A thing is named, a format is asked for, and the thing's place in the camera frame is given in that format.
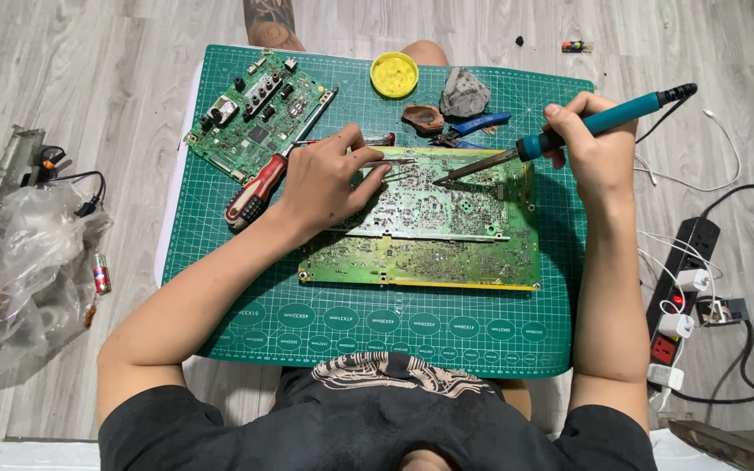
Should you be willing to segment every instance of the black t-shirt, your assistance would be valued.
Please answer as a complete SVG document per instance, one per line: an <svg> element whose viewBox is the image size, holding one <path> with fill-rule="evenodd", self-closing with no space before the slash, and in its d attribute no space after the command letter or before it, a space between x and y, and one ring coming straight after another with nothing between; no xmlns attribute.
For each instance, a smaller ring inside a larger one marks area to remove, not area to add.
<svg viewBox="0 0 754 471"><path fill-rule="evenodd" d="M629 416L581 406L551 442L495 384L407 355L345 355L281 378L269 414L225 427L181 386L143 391L98 434L102 469L395 470L429 449L455 468L656 469Z"/></svg>

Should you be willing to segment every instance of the knee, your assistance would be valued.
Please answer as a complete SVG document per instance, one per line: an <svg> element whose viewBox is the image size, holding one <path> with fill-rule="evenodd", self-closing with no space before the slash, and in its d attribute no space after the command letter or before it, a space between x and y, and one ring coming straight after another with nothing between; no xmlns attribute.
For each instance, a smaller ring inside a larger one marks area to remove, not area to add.
<svg viewBox="0 0 754 471"><path fill-rule="evenodd" d="M420 39L409 44L401 51L418 65L449 65L444 49L427 39Z"/></svg>

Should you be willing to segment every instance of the transparent plastic bag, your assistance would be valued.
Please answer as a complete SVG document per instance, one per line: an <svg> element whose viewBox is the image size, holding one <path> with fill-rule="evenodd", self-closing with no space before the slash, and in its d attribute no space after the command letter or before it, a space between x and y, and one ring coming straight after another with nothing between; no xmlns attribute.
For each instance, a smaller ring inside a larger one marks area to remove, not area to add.
<svg viewBox="0 0 754 471"><path fill-rule="evenodd" d="M46 355L86 330L96 301L92 255L112 221L78 218L71 184L25 187L0 209L0 374Z"/></svg>

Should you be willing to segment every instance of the black power strip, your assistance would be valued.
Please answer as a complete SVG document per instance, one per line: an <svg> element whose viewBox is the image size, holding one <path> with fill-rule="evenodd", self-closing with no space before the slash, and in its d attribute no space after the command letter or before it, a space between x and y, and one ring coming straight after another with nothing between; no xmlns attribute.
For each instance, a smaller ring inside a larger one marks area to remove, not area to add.
<svg viewBox="0 0 754 471"><path fill-rule="evenodd" d="M686 219L679 225L677 231L677 240L688 242L694 247L706 261L711 260L711 255L715 251L715 243L720 235L720 228L708 219L696 217ZM672 275L676 276L683 270L694 270L697 268L705 269L706 266L696 257L680 251L678 248L672 248L668 253L668 260L665 262ZM679 341L668 337L657 330L659 318L663 316L659 303L664 300L671 301L680 307L680 313L691 315L691 311L697 299L697 292L685 293L685 304L680 306L675 301L675 296L679 295L679 290L674 284L674 280L665 271L661 272L659 281L654 289L654 296L650 299L650 305L645 312L648 320L648 332L650 333L650 362L657 365L671 365L679 346Z"/></svg>

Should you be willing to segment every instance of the wooden floor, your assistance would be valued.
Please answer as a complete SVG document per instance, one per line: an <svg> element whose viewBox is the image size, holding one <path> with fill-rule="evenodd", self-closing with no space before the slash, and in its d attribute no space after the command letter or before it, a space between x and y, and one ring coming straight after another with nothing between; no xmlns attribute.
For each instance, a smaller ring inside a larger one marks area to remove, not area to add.
<svg viewBox="0 0 754 471"><path fill-rule="evenodd" d="M743 159L739 183L754 183L754 1L298 1L295 10L298 36L322 54L372 58L427 38L457 65L588 79L618 101L695 81L697 96L638 151L654 169L698 185L727 181L734 157L701 112L709 108ZM522 48L514 44L518 35ZM579 38L594 41L596 52L560 53L562 40ZM50 360L25 361L0 377L0 438L96 437L96 353L110 329L155 289L153 253L194 68L208 44L245 43L237 0L0 0L0 156L12 123L45 128L46 142L65 147L77 170L105 173L106 208L115 219L103 249L114 292L87 334ZM640 128L654 122L646 117ZM681 220L723 193L667 180L654 188L640 174L638 227L673 235ZM745 297L754 319L754 192L727 200L710 218L723 230L715 262L726 275L718 294ZM642 242L664 260L667 247ZM649 299L654 278L644 266L643 279ZM708 395L744 335L743 327L695 332L679 362L683 391ZM754 354L748 369L754 378ZM237 424L266 412L278 379L276 367L204 358L192 358L187 374L192 390ZM530 388L536 420L560 426L566 382ZM736 372L720 397L749 394ZM704 407L672 398L668 410L702 416ZM754 403L718 406L712 423L754 428Z"/></svg>

